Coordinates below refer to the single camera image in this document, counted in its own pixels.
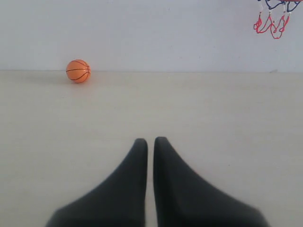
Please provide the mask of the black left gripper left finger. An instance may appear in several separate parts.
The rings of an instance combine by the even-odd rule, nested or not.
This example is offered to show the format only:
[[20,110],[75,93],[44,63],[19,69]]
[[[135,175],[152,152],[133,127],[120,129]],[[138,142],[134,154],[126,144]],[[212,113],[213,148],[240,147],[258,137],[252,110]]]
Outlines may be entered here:
[[136,139],[117,169],[99,186],[58,209],[48,227],[143,227],[148,146]]

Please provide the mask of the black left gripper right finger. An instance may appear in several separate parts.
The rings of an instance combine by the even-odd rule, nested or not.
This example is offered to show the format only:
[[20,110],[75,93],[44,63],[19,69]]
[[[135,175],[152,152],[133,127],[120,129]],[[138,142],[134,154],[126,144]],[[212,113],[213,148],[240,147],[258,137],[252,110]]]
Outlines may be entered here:
[[260,211],[200,177],[167,138],[154,142],[153,187],[160,227],[268,227]]

